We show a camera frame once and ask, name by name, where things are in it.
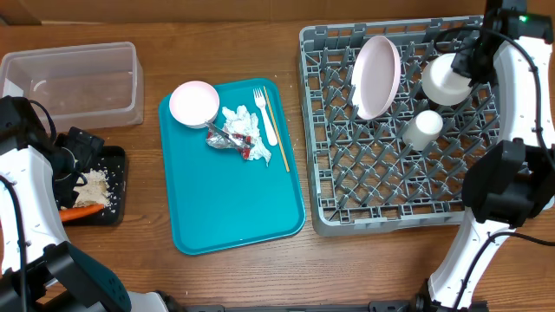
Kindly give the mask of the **teal serving tray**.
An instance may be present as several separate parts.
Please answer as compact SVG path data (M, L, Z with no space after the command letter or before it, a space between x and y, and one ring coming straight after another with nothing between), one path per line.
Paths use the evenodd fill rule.
M286 172L279 146L271 160L245 160L233 150L206 144L207 131L180 124L159 105L161 147L168 208L176 248L189 256L207 254L292 236L304 226L306 211L293 140L277 85L265 78L216 86L220 106L245 105L259 112L253 90L266 86L291 171Z

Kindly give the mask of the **black plastic tray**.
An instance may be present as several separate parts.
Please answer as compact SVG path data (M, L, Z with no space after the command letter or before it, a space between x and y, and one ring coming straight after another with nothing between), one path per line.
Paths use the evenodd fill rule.
M88 172L91 170L108 172L109 190L114 195L111 199L112 208L63 223L66 226L111 226L119 224L123 219L127 187L127 156L124 149L120 146L104 146Z

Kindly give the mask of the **white bowl with few peanuts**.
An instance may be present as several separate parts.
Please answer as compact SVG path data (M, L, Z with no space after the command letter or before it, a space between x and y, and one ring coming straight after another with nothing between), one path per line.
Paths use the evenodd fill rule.
M202 128L219 113L220 98L215 87L204 81L188 81L170 95L172 117L190 128Z

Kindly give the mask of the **rice and peanut shells pile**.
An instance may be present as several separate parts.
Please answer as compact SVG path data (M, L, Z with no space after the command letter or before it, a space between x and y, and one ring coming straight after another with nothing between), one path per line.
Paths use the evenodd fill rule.
M90 206L101 206L104 209L112 208L111 199L113 193L109 190L108 172L106 170L91 170L84 174L88 181L85 186L77 186L78 193L74 208L87 208Z

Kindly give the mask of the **wooden chopstick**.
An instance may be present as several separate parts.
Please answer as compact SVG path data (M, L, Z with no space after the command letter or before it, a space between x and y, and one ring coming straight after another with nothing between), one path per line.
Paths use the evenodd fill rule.
M278 143L278 146L279 146L279 148L280 148L280 152L281 152L281 154L282 154L282 158L283 158L283 161L284 161L285 171L286 171L286 172L290 172L291 169L290 169L289 162L288 162L288 159L287 159L286 154L285 154L285 151L284 151L284 146L283 146L283 143L282 143L282 140L281 140L281 136L280 136L280 132L279 132L279 129L278 129L278 123L277 123L276 118L275 118L275 115L274 115L274 113L273 113L273 109L272 109L272 105L271 105L269 93L268 93L268 91L267 91L267 89L266 89L266 86L263 86L263 90L264 90L264 95L265 95L266 103L267 103L267 106L268 106L269 111L270 111L271 121L272 121L272 123L273 123L274 131L275 131L275 134L277 135L277 143Z

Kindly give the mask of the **white plastic fork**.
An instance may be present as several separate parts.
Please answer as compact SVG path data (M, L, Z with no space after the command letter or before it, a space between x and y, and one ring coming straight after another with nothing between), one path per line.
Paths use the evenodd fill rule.
M254 96L255 104L256 104L257 108L260 110L260 113L261 113L262 118L263 118L264 130L265 130L265 133L266 133L268 143L271 146L276 146L278 144L278 139L277 139L277 135L274 131L273 125L271 124L270 117L269 117L267 109L266 109L268 102L265 99L265 96L263 94L262 89L261 88L255 88L253 90L253 96Z

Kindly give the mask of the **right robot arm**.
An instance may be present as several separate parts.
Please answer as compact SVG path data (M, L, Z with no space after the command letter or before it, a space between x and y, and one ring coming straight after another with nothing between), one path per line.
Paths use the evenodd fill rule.
M549 16L524 1L489 1L480 26L439 32L434 49L449 66L425 73L440 86L438 101L455 85L494 83L499 90L499 139L467 171L465 211L450 250L411 303L412 311L485 311L473 292L499 247L554 199L554 121L548 65L554 34Z

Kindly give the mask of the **clear plastic bin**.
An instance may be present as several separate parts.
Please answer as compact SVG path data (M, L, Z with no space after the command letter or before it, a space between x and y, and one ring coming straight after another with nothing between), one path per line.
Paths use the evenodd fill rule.
M41 103L59 132L144 120L144 75L131 42L8 53L1 62L6 95Z

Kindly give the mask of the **white tissue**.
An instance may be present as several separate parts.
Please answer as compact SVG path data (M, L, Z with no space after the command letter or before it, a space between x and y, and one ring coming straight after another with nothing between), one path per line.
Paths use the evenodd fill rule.
M251 148L246 160L264 159L268 166L271 160L271 152L266 147L258 128L258 117L250 113L245 105L240 105L235 111L228 107L222 108L225 116L224 130L232 134L242 134L251 138Z

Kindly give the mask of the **orange carrot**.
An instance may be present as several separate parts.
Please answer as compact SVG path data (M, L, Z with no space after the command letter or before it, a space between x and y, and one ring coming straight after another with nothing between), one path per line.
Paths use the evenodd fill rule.
M88 217L88 216L93 215L93 214L95 214L95 213L97 213L97 212L99 212L103 209L104 209L104 205L94 204L94 205L89 205L89 206L83 206L83 207L70 208L70 209L66 209L66 210L60 210L59 211L59 216L61 218L61 221L63 223L65 223L65 222L74 221L74 220L77 220L77 219Z

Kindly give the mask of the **grey dishwasher rack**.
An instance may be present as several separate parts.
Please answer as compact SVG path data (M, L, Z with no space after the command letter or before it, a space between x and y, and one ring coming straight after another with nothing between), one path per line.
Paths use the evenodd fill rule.
M300 99L318 234L374 234L462 220L464 175L498 140L497 101L489 85L479 85L458 105L437 105L423 93L421 73L438 55L439 31L480 24L480 16L458 16L300 31ZM373 36L396 46L401 79L391 107L364 120L352 104L350 81L361 47ZM402 136L424 110L438 113L443 128L419 152Z

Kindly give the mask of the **white bowl with rice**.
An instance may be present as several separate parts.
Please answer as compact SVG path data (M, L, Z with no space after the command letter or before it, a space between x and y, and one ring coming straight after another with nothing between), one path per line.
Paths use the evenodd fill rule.
M464 101L471 93L470 78L456 74L452 69L455 53L444 54L431 61L421 75L421 88L433 102L453 106Z

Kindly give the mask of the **white paper cup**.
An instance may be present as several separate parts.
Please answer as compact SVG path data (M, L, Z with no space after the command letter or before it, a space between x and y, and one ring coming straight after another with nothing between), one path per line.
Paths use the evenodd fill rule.
M442 128L441 116L435 111L424 110L408 123L408 130L402 135L402 141L421 152L429 143L439 138Z

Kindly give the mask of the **silver red snack wrapper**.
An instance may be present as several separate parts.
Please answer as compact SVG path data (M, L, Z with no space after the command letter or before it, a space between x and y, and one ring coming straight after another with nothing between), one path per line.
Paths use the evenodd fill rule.
M213 123L206 123L208 134L206 143L216 149L234 149L243 159L248 159L253 148L252 137L240 133L228 133L216 127Z

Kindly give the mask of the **white round plate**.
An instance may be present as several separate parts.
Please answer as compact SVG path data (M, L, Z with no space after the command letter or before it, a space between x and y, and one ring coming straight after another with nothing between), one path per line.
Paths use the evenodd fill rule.
M357 115L373 120L384 114L400 86L401 58L396 46L385 36L373 36L356 57L351 77L352 104Z

